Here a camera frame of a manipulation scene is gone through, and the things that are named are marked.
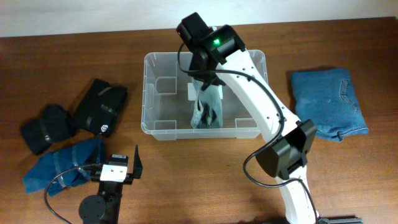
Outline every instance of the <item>white wall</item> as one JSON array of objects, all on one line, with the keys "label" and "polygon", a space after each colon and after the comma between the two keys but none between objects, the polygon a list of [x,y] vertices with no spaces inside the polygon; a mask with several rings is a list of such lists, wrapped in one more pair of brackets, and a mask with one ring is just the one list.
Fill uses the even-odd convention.
[{"label": "white wall", "polygon": [[398,16],[398,0],[0,0],[0,36]]}]

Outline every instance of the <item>storage box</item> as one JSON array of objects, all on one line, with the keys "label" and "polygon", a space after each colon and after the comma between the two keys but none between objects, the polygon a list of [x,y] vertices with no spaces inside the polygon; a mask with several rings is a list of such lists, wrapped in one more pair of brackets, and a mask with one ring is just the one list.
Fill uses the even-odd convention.
[{"label": "storage box", "polygon": [[[266,57],[260,50],[250,56],[266,82]],[[180,54],[188,68],[192,54]],[[144,59],[141,128],[157,140],[194,138],[255,138],[260,134],[256,122],[228,86],[222,86],[223,128],[193,129],[191,118],[195,101],[188,99],[192,78],[178,68],[177,53],[149,53]]]}]

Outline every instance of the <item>folded cloth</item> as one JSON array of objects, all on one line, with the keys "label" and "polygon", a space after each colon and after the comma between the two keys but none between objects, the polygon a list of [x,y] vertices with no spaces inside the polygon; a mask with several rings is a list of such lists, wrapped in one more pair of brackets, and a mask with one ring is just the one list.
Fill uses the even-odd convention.
[{"label": "folded cloth", "polygon": [[72,124],[96,136],[109,137],[126,97],[127,88],[96,79],[72,116]]},{"label": "folded cloth", "polygon": [[33,154],[47,150],[53,142],[60,142],[75,135],[70,125],[70,115],[60,105],[48,105],[39,119],[29,121],[21,128],[22,137]]},{"label": "folded cloth", "polygon": [[348,136],[368,133],[349,70],[295,72],[292,87],[297,116],[315,123],[316,137],[340,142]]},{"label": "folded cloth", "polygon": [[192,84],[197,91],[197,100],[193,108],[191,126],[197,129],[222,128],[223,108],[218,86],[210,85],[203,91],[203,82],[192,78]]},{"label": "folded cloth", "polygon": [[[23,178],[26,193],[46,188],[58,174],[75,166],[92,163],[105,163],[105,149],[102,139],[89,139],[57,152],[48,152]],[[73,170],[63,174],[49,188],[52,197],[65,187],[76,187],[86,183],[90,174],[83,170]]]}]

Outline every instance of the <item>black folded cloth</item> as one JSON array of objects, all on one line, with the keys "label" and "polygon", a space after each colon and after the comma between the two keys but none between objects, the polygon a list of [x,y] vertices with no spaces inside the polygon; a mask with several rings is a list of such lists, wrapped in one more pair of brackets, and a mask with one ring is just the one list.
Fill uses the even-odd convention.
[{"label": "black folded cloth", "polygon": [[53,142],[75,135],[70,115],[60,105],[48,105],[39,119],[29,121],[21,128],[22,137],[33,154],[46,151]]},{"label": "black folded cloth", "polygon": [[72,116],[72,125],[109,137],[126,102],[127,88],[96,79]]}]

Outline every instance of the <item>wooden table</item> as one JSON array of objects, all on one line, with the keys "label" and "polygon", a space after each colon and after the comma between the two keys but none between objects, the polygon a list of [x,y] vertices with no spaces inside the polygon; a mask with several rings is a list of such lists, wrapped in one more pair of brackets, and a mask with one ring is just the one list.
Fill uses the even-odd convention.
[{"label": "wooden table", "polygon": [[[324,217],[357,215],[366,223],[398,217],[398,30],[395,18],[236,26],[249,49],[266,54],[269,84],[290,109],[291,71],[319,67],[351,70],[369,134],[342,143],[316,139],[308,155],[308,182]],[[237,223],[284,216],[279,190],[263,189],[242,171],[257,139],[156,141],[141,130],[143,61],[149,52],[175,52],[176,32],[146,30],[0,39],[0,220],[60,223],[42,192],[27,195],[22,177],[40,156],[21,138],[22,122],[58,103],[76,109],[94,78],[129,88],[108,154],[134,155],[144,172],[125,186],[120,223]],[[92,138],[85,131],[50,150]],[[257,178],[274,183],[251,163]],[[72,223],[78,206],[98,184],[68,189],[50,204]]]}]

